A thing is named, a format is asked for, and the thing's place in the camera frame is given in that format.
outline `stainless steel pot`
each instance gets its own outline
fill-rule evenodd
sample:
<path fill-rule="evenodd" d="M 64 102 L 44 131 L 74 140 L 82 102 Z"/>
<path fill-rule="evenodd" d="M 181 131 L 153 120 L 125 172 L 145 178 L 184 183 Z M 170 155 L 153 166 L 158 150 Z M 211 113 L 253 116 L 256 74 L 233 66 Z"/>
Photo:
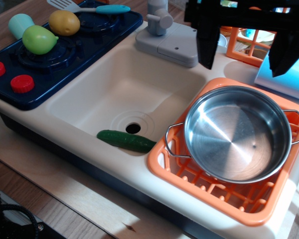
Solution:
<path fill-rule="evenodd" d="M 292 142 L 284 112 L 265 94 L 241 86 L 210 91 L 190 108 L 185 122 L 171 125 L 165 142 L 175 157 L 193 158 L 209 175 L 232 183 L 253 183 L 276 173 Z M 184 125 L 190 155 L 176 155 L 168 146 L 172 127 Z"/>

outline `orange plastic basket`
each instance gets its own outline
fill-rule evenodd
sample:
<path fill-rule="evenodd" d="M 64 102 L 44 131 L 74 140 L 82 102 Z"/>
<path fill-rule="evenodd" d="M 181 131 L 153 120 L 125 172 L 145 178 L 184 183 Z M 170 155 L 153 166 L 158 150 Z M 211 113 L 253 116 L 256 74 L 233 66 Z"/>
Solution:
<path fill-rule="evenodd" d="M 232 85 L 259 90 L 227 78 L 216 78 L 204 87 L 192 104 L 210 90 Z M 283 110 L 299 111 L 299 105 L 272 93 L 259 91 L 273 99 Z M 185 121 L 191 105 L 175 123 Z M 286 115 L 293 140 L 299 140 L 299 115 L 293 112 Z M 168 144 L 176 154 L 188 154 L 182 127 L 172 128 L 168 136 Z M 292 145 L 281 170 L 266 180 L 253 184 L 222 183 L 206 174 L 194 160 L 169 155 L 163 137 L 149 153 L 148 166 L 153 174 L 240 223 L 260 226 L 271 217 L 298 153 L 299 144 Z"/>
<path fill-rule="evenodd" d="M 263 48 L 269 50 L 270 46 L 257 41 L 259 30 L 255 31 L 252 40 L 239 36 L 240 32 L 241 31 L 239 30 L 239 28 L 233 27 L 229 39 L 226 55 L 228 57 L 237 59 L 247 64 L 260 67 L 261 63 L 263 62 L 263 58 L 267 53 L 267 51 L 264 50 Z M 249 45 L 249 47 L 238 49 L 237 47 L 238 43 L 242 43 L 242 45 L 244 45 L 245 47 Z"/>

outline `black object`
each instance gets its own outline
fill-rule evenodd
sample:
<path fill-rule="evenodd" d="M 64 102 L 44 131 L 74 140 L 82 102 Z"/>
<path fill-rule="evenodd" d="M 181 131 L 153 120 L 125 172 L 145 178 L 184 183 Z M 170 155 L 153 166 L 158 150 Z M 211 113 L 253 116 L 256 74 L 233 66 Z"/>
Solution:
<path fill-rule="evenodd" d="M 11 222 L 3 214 L 6 210 L 19 211 L 31 221 L 28 225 Z M 0 198 L 0 239 L 65 239 L 44 222 L 37 222 L 26 208 L 15 204 L 3 204 Z"/>
<path fill-rule="evenodd" d="M 269 52 L 273 76 L 283 75 L 299 59 L 299 0 L 235 0 L 237 7 L 224 7 L 218 0 L 189 0 L 185 21 L 197 29 L 198 61 L 211 69 L 220 26 L 277 32 Z M 289 7 L 288 13 L 272 10 Z"/>

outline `gray faucet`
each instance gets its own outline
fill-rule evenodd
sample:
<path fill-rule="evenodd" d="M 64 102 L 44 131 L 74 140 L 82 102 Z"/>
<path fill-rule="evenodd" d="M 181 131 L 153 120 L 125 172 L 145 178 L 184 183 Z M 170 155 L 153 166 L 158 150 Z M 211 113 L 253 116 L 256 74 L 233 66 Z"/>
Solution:
<path fill-rule="evenodd" d="M 165 35 L 173 24 L 168 13 L 168 0 L 148 0 L 148 31 L 152 35 Z"/>

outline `sink drain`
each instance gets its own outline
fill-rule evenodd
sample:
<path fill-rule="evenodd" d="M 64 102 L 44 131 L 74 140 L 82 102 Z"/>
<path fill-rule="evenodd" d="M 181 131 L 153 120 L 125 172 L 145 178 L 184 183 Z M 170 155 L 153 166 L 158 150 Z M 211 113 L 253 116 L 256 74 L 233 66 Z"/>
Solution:
<path fill-rule="evenodd" d="M 111 129 L 150 137 L 154 132 L 154 121 L 143 112 L 124 112 L 112 121 Z"/>
<path fill-rule="evenodd" d="M 141 131 L 141 126 L 138 123 L 132 123 L 126 127 L 125 131 L 127 133 L 136 134 Z"/>

